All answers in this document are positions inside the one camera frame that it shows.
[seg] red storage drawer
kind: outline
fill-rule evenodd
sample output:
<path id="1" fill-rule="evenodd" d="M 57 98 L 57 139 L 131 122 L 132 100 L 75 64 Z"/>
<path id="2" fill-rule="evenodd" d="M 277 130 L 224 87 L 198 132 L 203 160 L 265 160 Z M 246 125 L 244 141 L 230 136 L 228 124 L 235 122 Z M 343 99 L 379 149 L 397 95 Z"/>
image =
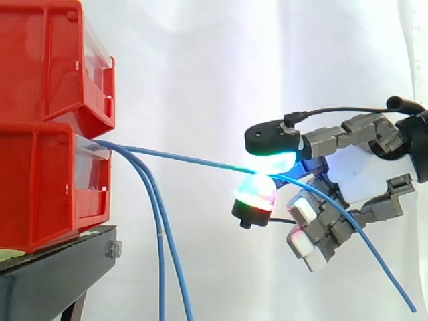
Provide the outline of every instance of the red storage drawer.
<path id="1" fill-rule="evenodd" d="M 67 124 L 0 124 L 0 248 L 26 253 L 110 216 L 110 151 Z"/>
<path id="2" fill-rule="evenodd" d="M 114 128 L 114 60 L 78 0 L 0 0 L 0 119 Z"/>

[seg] light bulb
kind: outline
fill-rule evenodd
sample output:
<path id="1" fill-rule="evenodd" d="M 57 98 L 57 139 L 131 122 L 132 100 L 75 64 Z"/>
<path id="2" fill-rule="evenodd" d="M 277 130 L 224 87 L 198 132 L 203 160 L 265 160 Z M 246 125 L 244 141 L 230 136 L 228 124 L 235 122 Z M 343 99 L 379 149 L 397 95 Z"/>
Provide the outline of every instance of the light bulb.
<path id="1" fill-rule="evenodd" d="M 275 197 L 276 184 L 274 180 L 263 174 L 246 177 L 236 194 L 238 201 L 264 211 L 272 211 Z"/>

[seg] blue wire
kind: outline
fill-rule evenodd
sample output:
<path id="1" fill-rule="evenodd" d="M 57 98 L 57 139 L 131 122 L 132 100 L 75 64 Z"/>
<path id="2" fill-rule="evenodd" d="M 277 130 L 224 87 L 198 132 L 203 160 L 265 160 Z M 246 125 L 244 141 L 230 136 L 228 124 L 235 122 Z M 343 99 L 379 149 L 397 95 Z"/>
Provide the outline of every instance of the blue wire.
<path id="1" fill-rule="evenodd" d="M 150 184 L 152 185 L 152 188 L 154 191 L 154 196 L 156 197 L 157 203 L 159 205 L 160 216 L 161 216 L 162 221 L 163 221 L 163 226 L 165 229 L 165 234 L 167 236 L 169 250 L 171 253 L 171 257 L 173 259 L 175 272 L 177 274 L 177 279 L 178 279 L 179 285 L 180 285 L 180 291 L 181 291 L 181 296 L 183 298 L 183 304 L 185 307 L 186 318 L 187 318 L 187 321 L 193 321 L 193 313 L 192 313 L 192 307 L 191 307 L 189 292 L 187 291 L 187 285 L 186 285 L 183 269 L 181 267 L 180 258 L 179 258 L 179 255 L 177 253 L 177 249 L 175 247 L 173 232 L 171 231 L 171 226 L 169 225 L 168 215 L 167 215 L 167 211 L 165 210 L 165 205 L 163 203 L 161 192 L 159 191 L 158 185 L 156 183 L 156 180 L 153 177 L 152 172 L 147 167 L 147 165 L 145 165 L 143 163 L 142 160 L 140 160 L 137 156 L 131 154 L 129 151 L 127 151 L 125 148 L 121 147 L 120 145 L 116 145 L 116 144 L 113 144 L 112 142 L 106 142 L 103 140 L 95 140 L 95 142 L 97 144 L 107 148 L 107 149 L 114 150 L 115 152 L 118 152 L 119 154 L 124 156 L 129 161 L 134 162 L 147 175 L 147 177 L 150 181 Z"/>
<path id="2" fill-rule="evenodd" d="M 165 255 L 163 251 L 163 236 L 162 236 L 162 223 L 161 214 L 159 212 L 159 206 L 154 195 L 154 191 L 147 174 L 130 158 L 128 155 L 123 155 L 135 170 L 140 175 L 144 186 L 146 187 L 148 196 L 150 198 L 150 204 L 152 205 L 154 223 L 156 225 L 156 240 L 158 245 L 158 264 L 159 264 L 159 321 L 165 321 Z"/>
<path id="3" fill-rule="evenodd" d="M 147 154 L 147 155 L 151 155 L 151 156 L 168 158 L 168 159 L 173 159 L 175 161 L 182 161 L 182 162 L 186 162 L 186 163 L 193 163 L 193 164 L 204 165 L 204 166 L 209 166 L 209 167 L 216 167 L 219 169 L 227 169 L 227 170 L 231 170 L 231 171 L 238 171 L 241 173 L 254 174 L 254 171 L 251 171 L 249 169 L 245 169 L 243 167 L 237 167 L 234 165 L 228 165 L 228 164 L 224 164 L 224 163 L 216 163 L 216 162 L 212 162 L 209 160 L 203 160 L 203 159 L 192 158 L 192 157 L 181 156 L 181 155 L 175 155 L 175 154 L 169 154 L 169 153 L 165 153 L 165 152 L 158 152 L 155 150 L 149 150 L 149 149 L 138 148 L 138 147 L 133 147 L 133 146 L 122 146 L 122 147 L 125 148 L 126 150 L 130 151 L 130 152 L 137 152 L 140 154 Z M 299 186 L 299 187 L 301 187 L 307 191 L 310 191 L 314 194 L 317 194 L 318 196 L 322 197 L 327 202 L 329 202 L 331 205 L 333 205 L 334 208 L 336 208 L 338 211 L 340 211 L 340 213 L 342 215 L 344 215 L 349 220 L 349 222 L 355 228 L 356 232 L 362 237 L 363 241 L 367 244 L 368 248 L 371 250 L 372 254 L 374 255 L 374 257 L 378 261 L 379 265 L 381 266 L 383 271 L 386 273 L 388 279 L 390 279 L 391 283 L 394 285 L 394 287 L 397 289 L 397 291 L 403 297 L 404 301 L 406 302 L 406 304 L 408 305 L 410 310 L 412 312 L 417 311 L 417 309 L 416 309 L 415 305 L 412 303 L 410 297 L 407 295 L 406 291 L 404 291 L 403 287 L 400 285 L 400 283 L 394 277 L 394 275 L 392 274 L 392 272 L 390 271 L 390 269 L 386 265 L 385 261 L 383 260 L 383 258 L 379 254 L 379 252 L 376 250 L 376 247 L 373 245 L 373 243 L 370 241 L 370 239 L 368 238 L 366 233 L 362 230 L 362 227 L 358 224 L 358 222 L 355 220 L 355 218 L 350 213 L 345 211 L 338 203 L 336 203 L 328 195 L 325 195 L 323 192 L 319 191 L 318 189 L 315 189 L 314 187 L 312 187 L 310 185 L 301 183 L 301 182 L 299 182 L 295 179 L 292 179 L 291 177 L 287 177 L 285 175 L 272 175 L 272 176 L 274 178 L 281 179 L 283 181 L 287 181 L 293 185 L 297 185 L 297 186 Z"/>

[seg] blue light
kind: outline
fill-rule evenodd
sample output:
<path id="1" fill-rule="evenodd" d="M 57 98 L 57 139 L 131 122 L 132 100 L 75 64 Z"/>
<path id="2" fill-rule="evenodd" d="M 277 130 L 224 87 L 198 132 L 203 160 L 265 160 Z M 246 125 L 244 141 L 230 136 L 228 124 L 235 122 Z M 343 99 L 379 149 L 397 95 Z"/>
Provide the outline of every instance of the blue light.
<path id="1" fill-rule="evenodd" d="M 264 211 L 272 211 L 276 197 L 273 179 L 263 174 L 247 176 L 240 184 L 236 199 Z"/>
<path id="2" fill-rule="evenodd" d="M 288 172 L 296 163 L 296 152 L 283 152 L 271 156 L 249 156 L 249 168 L 265 175 Z"/>

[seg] white fabric background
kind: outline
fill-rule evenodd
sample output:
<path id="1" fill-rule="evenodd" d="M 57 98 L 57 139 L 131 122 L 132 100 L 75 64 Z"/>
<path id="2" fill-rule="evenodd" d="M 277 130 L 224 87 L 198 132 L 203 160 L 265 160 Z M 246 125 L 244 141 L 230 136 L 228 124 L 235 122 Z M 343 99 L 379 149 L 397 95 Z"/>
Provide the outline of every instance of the white fabric background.
<path id="1" fill-rule="evenodd" d="M 106 135 L 114 142 L 245 164 L 243 133 L 255 123 L 324 106 L 381 107 L 392 94 L 413 95 L 412 9 L 404 1 L 83 2 L 117 61 L 117 129 Z M 317 117 L 301 128 L 349 116 Z M 311 274 L 285 243 L 289 227 L 239 228 L 230 210 L 240 174 L 144 161 L 169 210 L 196 320 L 428 320 L 415 215 L 367 229 L 415 300 L 419 313 L 412 315 L 358 237 Z M 148 197 L 119 156 L 113 178 L 111 223 L 124 253 L 89 291 L 83 320 L 156 320 Z M 280 205 L 296 191 L 284 189 Z M 285 215 L 284 206 L 276 215 Z M 184 320 L 167 263 L 167 320 Z"/>

